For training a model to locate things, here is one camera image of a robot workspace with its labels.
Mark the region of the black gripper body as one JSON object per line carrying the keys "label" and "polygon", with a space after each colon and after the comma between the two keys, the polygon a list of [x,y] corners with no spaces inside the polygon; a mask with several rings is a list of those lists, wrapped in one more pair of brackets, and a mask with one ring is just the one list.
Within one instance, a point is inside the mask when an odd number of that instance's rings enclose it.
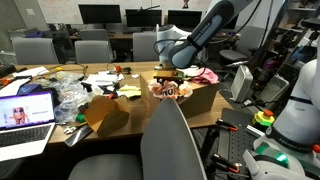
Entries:
{"label": "black gripper body", "polygon": [[153,78],[160,84],[164,84],[166,81],[182,84],[183,76],[184,73],[178,70],[155,70],[153,73]]}

